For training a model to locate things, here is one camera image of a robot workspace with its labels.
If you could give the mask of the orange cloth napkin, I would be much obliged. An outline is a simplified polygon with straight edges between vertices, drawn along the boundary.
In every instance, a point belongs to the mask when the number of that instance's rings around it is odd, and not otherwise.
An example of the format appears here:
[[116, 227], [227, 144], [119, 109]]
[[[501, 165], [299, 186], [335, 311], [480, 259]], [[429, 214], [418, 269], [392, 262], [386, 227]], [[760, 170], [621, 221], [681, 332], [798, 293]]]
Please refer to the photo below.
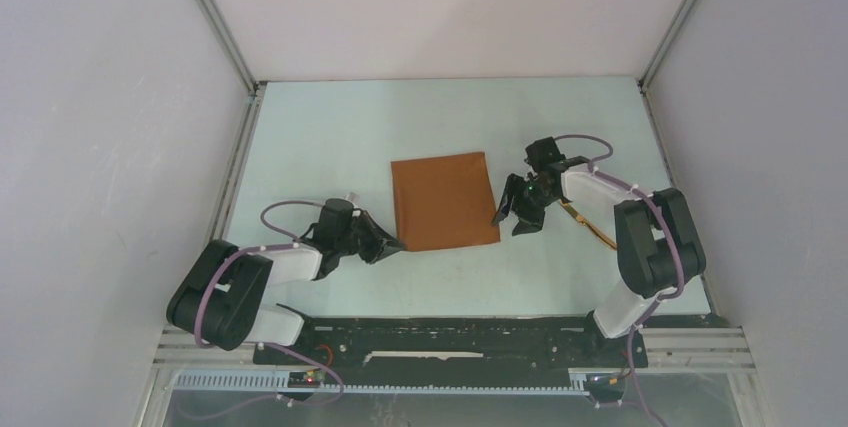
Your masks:
[[496, 244], [500, 230], [486, 156], [470, 152], [391, 163], [395, 221], [410, 252]]

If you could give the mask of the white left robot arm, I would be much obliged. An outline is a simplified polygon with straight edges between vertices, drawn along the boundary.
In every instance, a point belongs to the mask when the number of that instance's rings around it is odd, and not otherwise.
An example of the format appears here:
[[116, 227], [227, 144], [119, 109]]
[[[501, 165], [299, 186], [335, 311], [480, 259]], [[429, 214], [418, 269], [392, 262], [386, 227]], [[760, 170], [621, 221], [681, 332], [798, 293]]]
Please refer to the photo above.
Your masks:
[[201, 348], [232, 351], [245, 342], [271, 341], [292, 363], [311, 359], [316, 337], [303, 328], [306, 315], [273, 303], [268, 289], [322, 280], [346, 257], [374, 264], [406, 249], [349, 198], [329, 198], [317, 207], [317, 221], [302, 235], [269, 222], [270, 207], [261, 212], [261, 223], [281, 232], [282, 243], [239, 247], [211, 240], [171, 297], [167, 322], [193, 335]]

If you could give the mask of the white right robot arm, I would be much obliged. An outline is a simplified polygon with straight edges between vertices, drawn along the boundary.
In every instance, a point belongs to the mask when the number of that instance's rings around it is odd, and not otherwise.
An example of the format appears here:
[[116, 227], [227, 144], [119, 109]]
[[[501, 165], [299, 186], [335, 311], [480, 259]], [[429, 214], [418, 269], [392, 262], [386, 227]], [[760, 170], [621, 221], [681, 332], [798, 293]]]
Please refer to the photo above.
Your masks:
[[515, 215], [513, 235], [536, 233], [556, 201], [594, 206], [614, 219], [620, 279], [591, 312], [595, 329], [581, 339], [585, 358], [606, 365], [620, 354], [621, 336], [642, 326], [661, 303], [680, 297], [686, 284], [703, 274], [706, 255], [682, 192], [645, 193], [587, 166], [509, 175], [492, 223]]

